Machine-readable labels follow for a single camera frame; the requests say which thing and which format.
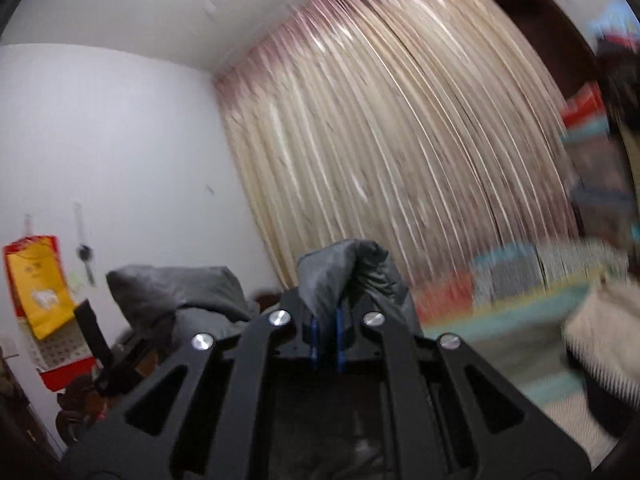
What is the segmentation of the grey puffer jacket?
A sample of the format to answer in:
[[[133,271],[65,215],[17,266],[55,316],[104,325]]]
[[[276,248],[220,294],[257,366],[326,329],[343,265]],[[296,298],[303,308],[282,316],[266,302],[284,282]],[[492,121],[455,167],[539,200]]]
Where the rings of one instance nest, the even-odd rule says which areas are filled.
[[[420,328],[408,286],[388,251],[370,240],[341,240],[298,260],[303,311],[320,324],[324,342],[346,325],[342,301],[361,295],[379,299],[408,324]],[[236,276],[216,268],[123,266],[107,284],[134,332],[167,359],[198,333],[222,344],[245,332],[257,304],[244,297]],[[381,478],[381,403],[352,373],[305,367],[292,385],[280,382],[271,479]]]

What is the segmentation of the striped patchwork bedspread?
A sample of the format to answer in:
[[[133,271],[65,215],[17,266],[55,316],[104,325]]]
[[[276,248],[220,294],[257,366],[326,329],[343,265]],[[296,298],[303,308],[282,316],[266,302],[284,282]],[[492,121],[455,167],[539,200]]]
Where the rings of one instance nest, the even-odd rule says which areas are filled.
[[[412,296],[425,336],[461,336],[599,465],[617,441],[589,411],[562,328],[594,282],[626,278],[627,266],[622,250],[594,238],[511,245]]]

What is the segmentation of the beige floral curtain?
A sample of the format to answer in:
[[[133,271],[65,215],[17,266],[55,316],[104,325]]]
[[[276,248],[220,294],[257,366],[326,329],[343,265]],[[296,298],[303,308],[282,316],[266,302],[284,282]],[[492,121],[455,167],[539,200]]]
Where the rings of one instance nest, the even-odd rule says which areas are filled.
[[[308,0],[216,82],[281,284],[373,240],[404,279],[576,234],[562,94],[492,0]]]

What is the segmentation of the cream knitted garment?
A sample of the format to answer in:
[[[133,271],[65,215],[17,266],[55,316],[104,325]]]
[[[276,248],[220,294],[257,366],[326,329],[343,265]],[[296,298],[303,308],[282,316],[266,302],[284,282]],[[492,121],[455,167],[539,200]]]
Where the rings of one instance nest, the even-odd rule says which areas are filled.
[[[601,278],[565,321],[568,351],[589,377],[631,406],[639,406],[639,283]]]

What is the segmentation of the red lidded storage box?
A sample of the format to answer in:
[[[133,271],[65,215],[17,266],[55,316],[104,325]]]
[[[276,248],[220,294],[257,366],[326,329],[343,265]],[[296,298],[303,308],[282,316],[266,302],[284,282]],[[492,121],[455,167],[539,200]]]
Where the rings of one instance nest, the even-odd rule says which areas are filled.
[[[602,92],[595,81],[587,82],[565,102],[561,110],[562,121],[567,129],[584,126],[587,122],[605,118],[606,108]]]

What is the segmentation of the dark wooden wardrobe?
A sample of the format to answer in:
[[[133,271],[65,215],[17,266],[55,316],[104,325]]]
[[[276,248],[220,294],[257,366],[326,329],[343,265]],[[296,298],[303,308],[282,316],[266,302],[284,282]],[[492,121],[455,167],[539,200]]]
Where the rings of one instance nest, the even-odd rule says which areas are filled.
[[[598,78],[587,40],[553,0],[494,0],[532,45],[565,99]]]

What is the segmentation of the red yellow wall calendar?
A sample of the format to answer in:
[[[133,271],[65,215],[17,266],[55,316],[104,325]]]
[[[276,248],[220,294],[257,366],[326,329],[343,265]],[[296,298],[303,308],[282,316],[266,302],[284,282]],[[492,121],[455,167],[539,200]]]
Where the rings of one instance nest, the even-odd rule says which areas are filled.
[[[29,359],[43,385],[65,389],[96,359],[75,318],[76,304],[52,235],[25,236],[2,248],[6,282]]]

